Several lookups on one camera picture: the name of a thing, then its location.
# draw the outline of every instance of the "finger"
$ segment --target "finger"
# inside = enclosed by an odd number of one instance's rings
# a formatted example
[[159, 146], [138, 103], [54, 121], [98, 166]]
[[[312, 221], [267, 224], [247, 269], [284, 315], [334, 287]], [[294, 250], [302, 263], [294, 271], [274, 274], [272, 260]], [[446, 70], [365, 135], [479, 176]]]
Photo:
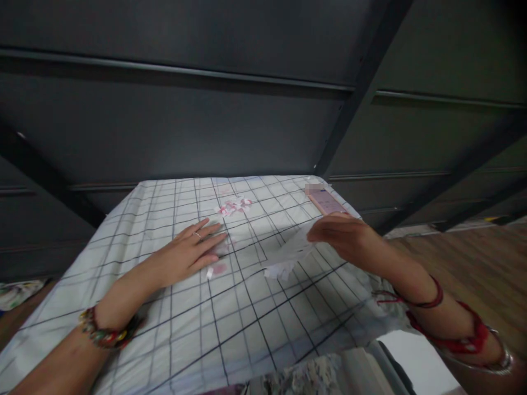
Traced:
[[196, 245], [197, 243], [204, 241], [206, 236], [220, 230], [220, 228], [221, 224], [217, 223], [209, 227], [198, 229], [196, 232], [193, 232], [193, 234], [188, 237], [188, 241], [190, 244]]
[[209, 221], [209, 219], [206, 218], [206, 219], [202, 219], [197, 224], [190, 225], [183, 232], [181, 232], [181, 237], [186, 239], [187, 237], [192, 236], [194, 234], [194, 232], [197, 232], [199, 229], [201, 229], [208, 221]]
[[358, 226], [364, 223], [356, 218], [349, 218], [344, 222], [337, 221], [317, 221], [307, 233], [309, 242], [335, 242], [336, 239], [342, 238], [345, 233], [354, 232]]
[[219, 260], [218, 255], [204, 255], [201, 258], [199, 258], [196, 262], [194, 262], [190, 269], [193, 272], [197, 272], [198, 270], [203, 269], [205, 266], [208, 266], [212, 263], [215, 263]]
[[215, 245], [217, 245], [217, 244], [221, 243], [222, 241], [224, 241], [226, 237], [227, 237], [227, 233], [221, 233], [221, 234], [219, 234], [217, 236], [214, 236], [214, 237], [211, 237], [211, 238], [205, 240], [204, 242], [202, 242], [202, 243], [197, 245], [198, 253], [200, 255], [204, 254], [206, 251], [210, 250]]
[[340, 217], [340, 218], [350, 218], [351, 214], [349, 214], [347, 211], [346, 212], [333, 211], [332, 213], [329, 214], [329, 216], [330, 217]]
[[211, 233], [217, 232], [218, 230], [220, 230], [220, 228], [221, 228], [221, 223], [217, 223], [217, 224], [205, 227], [205, 228], [201, 228], [198, 233], [202, 238], [205, 238]]

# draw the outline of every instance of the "white tablecloth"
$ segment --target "white tablecloth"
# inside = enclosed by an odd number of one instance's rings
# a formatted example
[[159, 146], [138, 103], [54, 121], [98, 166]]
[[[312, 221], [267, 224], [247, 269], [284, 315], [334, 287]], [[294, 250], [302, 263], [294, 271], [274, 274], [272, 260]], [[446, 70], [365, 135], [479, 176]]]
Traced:
[[[305, 358], [362, 346], [397, 327], [371, 297], [379, 279], [326, 244], [287, 281], [261, 262], [299, 224], [321, 216], [306, 197], [314, 176], [195, 178], [141, 182], [107, 216], [84, 251], [0, 354], [0, 393], [12, 389], [111, 285], [199, 219], [225, 224], [227, 271], [206, 269], [153, 295], [136, 338], [103, 369], [97, 394], [200, 393], [245, 382]], [[350, 213], [358, 213], [331, 187]], [[247, 213], [215, 207], [243, 195]]]

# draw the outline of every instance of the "left hand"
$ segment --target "left hand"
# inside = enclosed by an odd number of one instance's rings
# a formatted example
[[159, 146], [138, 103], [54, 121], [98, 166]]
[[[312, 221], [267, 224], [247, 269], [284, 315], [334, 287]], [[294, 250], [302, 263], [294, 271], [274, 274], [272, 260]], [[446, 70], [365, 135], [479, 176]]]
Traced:
[[221, 227], [221, 224], [217, 223], [203, 228], [208, 221], [209, 219], [206, 218], [189, 226], [140, 265], [145, 275], [153, 277], [156, 287], [168, 287], [218, 261], [217, 255], [205, 253], [221, 243], [227, 237], [227, 233], [206, 239], [209, 234], [217, 232]]

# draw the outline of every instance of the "white paper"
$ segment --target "white paper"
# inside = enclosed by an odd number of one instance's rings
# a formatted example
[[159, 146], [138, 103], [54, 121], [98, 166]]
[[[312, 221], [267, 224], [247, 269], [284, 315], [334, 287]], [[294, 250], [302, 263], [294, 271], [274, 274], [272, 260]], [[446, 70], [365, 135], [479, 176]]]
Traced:
[[314, 244], [307, 240], [307, 234], [315, 222], [316, 219], [301, 225], [300, 230], [292, 238], [262, 263], [266, 268], [265, 277], [276, 279], [282, 276], [282, 280], [287, 281], [296, 262], [306, 258], [315, 248]]

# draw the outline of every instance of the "beaded bracelet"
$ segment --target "beaded bracelet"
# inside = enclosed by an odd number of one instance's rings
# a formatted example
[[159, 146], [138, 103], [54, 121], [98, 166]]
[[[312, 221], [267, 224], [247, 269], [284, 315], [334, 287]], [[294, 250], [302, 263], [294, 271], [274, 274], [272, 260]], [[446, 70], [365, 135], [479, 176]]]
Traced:
[[122, 331], [113, 331], [111, 329], [100, 329], [97, 327], [95, 307], [86, 309], [79, 315], [79, 327], [82, 329], [82, 332], [88, 334], [93, 344], [103, 349], [125, 348], [143, 321], [144, 319], [134, 315]]

